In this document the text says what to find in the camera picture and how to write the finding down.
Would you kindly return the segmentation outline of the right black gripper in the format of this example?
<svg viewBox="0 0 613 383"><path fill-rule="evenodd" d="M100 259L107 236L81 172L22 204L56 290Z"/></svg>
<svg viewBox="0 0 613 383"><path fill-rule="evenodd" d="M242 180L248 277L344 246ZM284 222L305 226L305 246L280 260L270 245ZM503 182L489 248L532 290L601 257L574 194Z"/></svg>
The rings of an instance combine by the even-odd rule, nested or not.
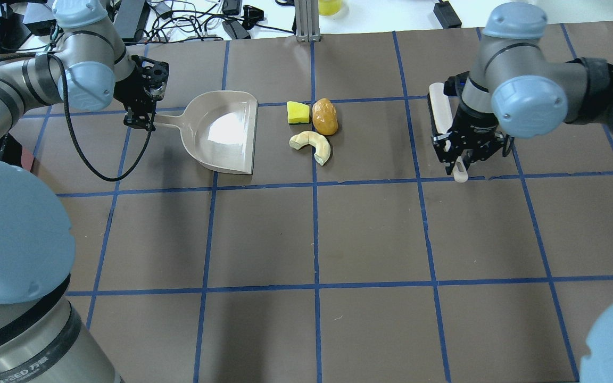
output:
<svg viewBox="0 0 613 383"><path fill-rule="evenodd" d="M499 123L491 112L482 112L467 106L462 92L469 82L469 73L450 76L444 84L444 94L449 97L453 124L450 141L462 153L463 162L469 167L475 162L485 162L494 153L508 157L514 138L498 131ZM434 143L437 159L445 165L446 174L452 174L457 164L458 152L450 143Z"/></svg>

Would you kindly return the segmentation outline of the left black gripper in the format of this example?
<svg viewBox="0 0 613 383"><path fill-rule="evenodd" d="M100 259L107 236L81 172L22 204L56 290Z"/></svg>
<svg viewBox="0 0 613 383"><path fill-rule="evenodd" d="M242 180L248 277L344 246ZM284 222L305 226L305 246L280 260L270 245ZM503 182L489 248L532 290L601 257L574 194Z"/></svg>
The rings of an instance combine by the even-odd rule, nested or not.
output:
<svg viewBox="0 0 613 383"><path fill-rule="evenodd" d="M156 105L164 98L170 65L137 54L129 56L129 63L134 65L133 70L116 82L113 94L126 110L123 124L155 131Z"/></svg>

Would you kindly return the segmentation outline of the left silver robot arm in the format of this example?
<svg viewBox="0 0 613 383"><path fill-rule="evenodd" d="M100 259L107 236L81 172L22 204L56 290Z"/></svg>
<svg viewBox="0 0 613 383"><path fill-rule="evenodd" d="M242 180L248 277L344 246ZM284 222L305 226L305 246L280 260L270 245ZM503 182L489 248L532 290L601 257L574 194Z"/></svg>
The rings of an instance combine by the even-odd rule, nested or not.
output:
<svg viewBox="0 0 613 383"><path fill-rule="evenodd" d="M127 126L151 132L168 64L129 56L102 1L56 1L52 11L56 50L0 57L0 382L122 382L65 297L76 254L68 214L10 131L26 112L63 104L79 149L70 109L117 100Z"/></svg>

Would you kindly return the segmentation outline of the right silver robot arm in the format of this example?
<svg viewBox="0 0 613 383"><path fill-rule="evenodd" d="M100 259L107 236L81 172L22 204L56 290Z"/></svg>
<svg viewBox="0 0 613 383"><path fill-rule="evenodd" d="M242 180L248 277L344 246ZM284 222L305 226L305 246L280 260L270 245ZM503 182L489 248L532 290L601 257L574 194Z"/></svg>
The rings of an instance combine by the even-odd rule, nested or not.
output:
<svg viewBox="0 0 613 383"><path fill-rule="evenodd" d="M594 321L590 352L576 361L552 276L540 223L516 139L549 134L562 124L603 126L613 145L613 63L597 57L567 62L545 58L540 41L548 25L543 9L528 2L504 3L478 32L479 47L469 72L433 83L427 94L432 146L445 172L469 179L472 163L500 152L514 156L518 179L542 257L574 382L613 382L613 303Z"/></svg>

